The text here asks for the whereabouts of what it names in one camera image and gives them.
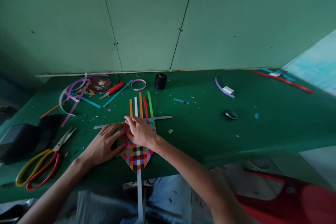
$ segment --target green tabletop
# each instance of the green tabletop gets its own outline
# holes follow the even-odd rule
[[[120,74],[124,83],[132,79],[144,79],[150,92],[154,116],[172,116],[157,120],[157,133],[177,148],[186,152],[206,167],[241,160],[277,156],[336,144],[335,98],[304,81],[297,80],[315,93],[307,92],[275,79],[248,70],[184,71],[167,73],[164,90],[154,88],[157,73]],[[215,84],[234,89],[235,98],[224,94]],[[117,82],[115,75],[106,77]],[[38,125],[40,116],[58,104],[62,90],[80,77],[51,78],[38,93],[10,121],[11,125],[30,123]],[[77,127],[75,133],[61,148],[62,159],[56,175],[40,189],[27,192],[17,188],[15,178],[26,161],[3,166],[0,169],[0,202],[8,202],[41,196],[68,168],[70,163],[84,151],[99,132],[97,125],[124,120],[130,114],[130,99],[139,97],[138,91],[129,86],[106,108],[96,108],[81,101],[64,128],[58,130],[58,140],[69,127]],[[109,99],[90,97],[100,105]],[[189,105],[174,101],[189,102]],[[64,108],[69,111],[73,101]],[[225,109],[233,110],[238,119],[232,121],[223,115]],[[52,114],[61,113],[57,108]],[[154,154],[143,171],[143,179],[176,174],[177,171]],[[116,157],[94,167],[80,182],[77,190],[107,186],[136,180],[136,174],[122,157]]]

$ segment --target spool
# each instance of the spool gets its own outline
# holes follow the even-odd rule
[[[163,74],[163,73],[158,73],[155,77],[155,88],[162,90],[165,88],[167,83],[167,75]]]

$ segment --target computer mouse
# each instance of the computer mouse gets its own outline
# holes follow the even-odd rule
[[[232,110],[225,110],[224,115],[226,115],[227,117],[229,117],[232,120],[237,120],[238,119],[238,115],[235,112],[233,112]]]

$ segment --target left hand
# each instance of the left hand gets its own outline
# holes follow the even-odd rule
[[[115,150],[111,150],[112,144],[118,137],[123,135],[125,131],[120,130],[114,135],[112,134],[122,125],[122,123],[106,125],[78,158],[83,160],[90,167],[93,167],[115,157],[123,150],[125,144],[123,143]]]

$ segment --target jeans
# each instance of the jeans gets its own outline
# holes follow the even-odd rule
[[[191,187],[181,175],[158,178],[146,202],[146,223],[191,224],[191,202]],[[78,194],[77,222],[138,223],[138,206],[121,186],[115,190],[81,191]]]

